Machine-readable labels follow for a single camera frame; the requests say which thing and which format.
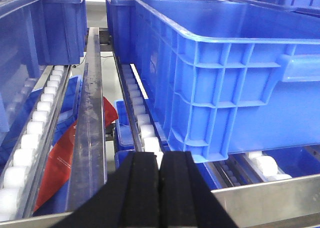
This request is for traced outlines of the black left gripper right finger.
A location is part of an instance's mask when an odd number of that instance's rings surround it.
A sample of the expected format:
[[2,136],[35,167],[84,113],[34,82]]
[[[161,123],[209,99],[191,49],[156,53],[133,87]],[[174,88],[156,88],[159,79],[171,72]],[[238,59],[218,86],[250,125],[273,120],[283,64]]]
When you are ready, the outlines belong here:
[[236,228],[190,152],[167,151],[159,171],[161,228]]

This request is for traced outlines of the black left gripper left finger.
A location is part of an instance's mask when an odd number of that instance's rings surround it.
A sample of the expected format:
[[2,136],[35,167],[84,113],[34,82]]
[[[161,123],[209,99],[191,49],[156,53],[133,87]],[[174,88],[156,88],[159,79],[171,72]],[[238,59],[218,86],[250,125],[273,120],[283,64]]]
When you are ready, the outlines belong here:
[[157,228],[158,181],[155,155],[130,153],[92,198],[54,227]]

